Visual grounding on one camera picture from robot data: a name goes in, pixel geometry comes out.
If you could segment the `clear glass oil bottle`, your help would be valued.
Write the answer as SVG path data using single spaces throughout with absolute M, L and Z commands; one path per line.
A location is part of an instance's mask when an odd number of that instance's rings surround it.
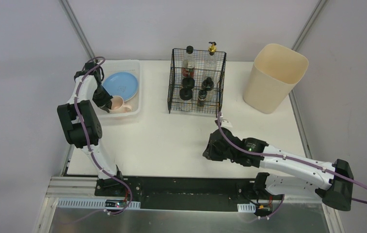
M 217 48 L 216 42 L 209 42 L 210 46 L 208 48 L 207 56 L 204 63 L 204 79 L 213 78 L 217 66 L 217 57 L 215 55 Z

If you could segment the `small dark pepper jar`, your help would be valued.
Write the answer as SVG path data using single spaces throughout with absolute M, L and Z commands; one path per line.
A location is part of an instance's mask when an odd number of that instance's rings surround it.
M 207 99 L 207 91 L 204 89 L 200 89 L 198 92 L 197 105 L 199 107 L 204 107 L 206 99 Z

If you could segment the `red label vinegar bottle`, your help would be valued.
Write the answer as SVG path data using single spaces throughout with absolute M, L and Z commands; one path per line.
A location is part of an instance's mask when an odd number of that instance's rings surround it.
M 186 53 L 182 61 L 181 74 L 183 78 L 193 78 L 196 60 L 193 54 L 193 46 L 186 47 Z

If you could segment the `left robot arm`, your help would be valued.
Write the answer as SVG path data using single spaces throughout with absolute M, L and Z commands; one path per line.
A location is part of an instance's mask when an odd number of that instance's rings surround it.
M 92 105 L 108 112 L 112 98 L 101 84 L 101 69 L 76 72 L 75 88 L 70 99 L 57 107 L 58 117 L 67 142 L 81 149 L 97 171 L 98 191 L 127 188 L 118 166 L 109 161 L 101 139 L 102 126 Z

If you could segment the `blue round plate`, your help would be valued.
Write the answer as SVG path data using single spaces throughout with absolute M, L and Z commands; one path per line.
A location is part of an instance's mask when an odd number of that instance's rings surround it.
M 128 101 L 138 92 L 139 82 L 129 72 L 117 72 L 104 80 L 103 87 L 111 96 L 120 96 L 124 101 Z

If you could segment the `black lid seasoning shaker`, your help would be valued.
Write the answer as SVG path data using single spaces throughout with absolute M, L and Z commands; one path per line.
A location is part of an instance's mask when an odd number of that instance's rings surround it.
M 182 79 L 181 84 L 182 88 L 193 89 L 195 86 L 195 80 L 194 78 L 186 77 Z

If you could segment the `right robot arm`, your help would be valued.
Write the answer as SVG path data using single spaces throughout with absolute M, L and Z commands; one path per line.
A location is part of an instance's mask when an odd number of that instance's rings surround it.
M 311 197 L 340 211 L 351 209 L 353 184 L 346 179 L 353 174 L 344 160 L 330 163 L 302 158 L 256 138 L 239 139 L 226 128 L 210 134 L 203 157 L 287 174 L 258 173 L 253 184 L 256 194 Z

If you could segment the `black lid granule shaker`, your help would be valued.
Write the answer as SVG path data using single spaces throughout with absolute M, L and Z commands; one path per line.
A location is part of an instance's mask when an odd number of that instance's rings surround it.
M 190 88 L 181 88 L 179 91 L 179 101 L 188 102 L 191 101 L 193 97 L 193 91 Z

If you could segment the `pink mug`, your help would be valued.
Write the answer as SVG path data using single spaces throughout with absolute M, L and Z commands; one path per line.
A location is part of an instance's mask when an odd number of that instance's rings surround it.
M 126 104 L 121 96 L 112 96 L 112 105 L 110 108 L 110 113 L 128 113 L 132 111 L 132 107 Z

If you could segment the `black lid white shaker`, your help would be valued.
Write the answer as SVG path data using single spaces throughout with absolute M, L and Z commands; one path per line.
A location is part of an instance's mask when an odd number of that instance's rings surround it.
M 207 77 L 202 81 L 201 88 L 206 90 L 207 92 L 212 91 L 214 89 L 214 81 L 211 77 Z

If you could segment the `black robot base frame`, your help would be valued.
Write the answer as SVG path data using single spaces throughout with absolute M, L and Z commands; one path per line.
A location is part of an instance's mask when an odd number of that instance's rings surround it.
M 254 179 L 240 178 L 179 178 L 125 176 L 123 183 L 98 179 L 97 197 L 108 197 L 110 207 L 118 202 L 124 206 L 131 200 L 143 210 L 236 212 L 239 204 L 264 204 L 280 200 L 264 188 L 256 188 Z

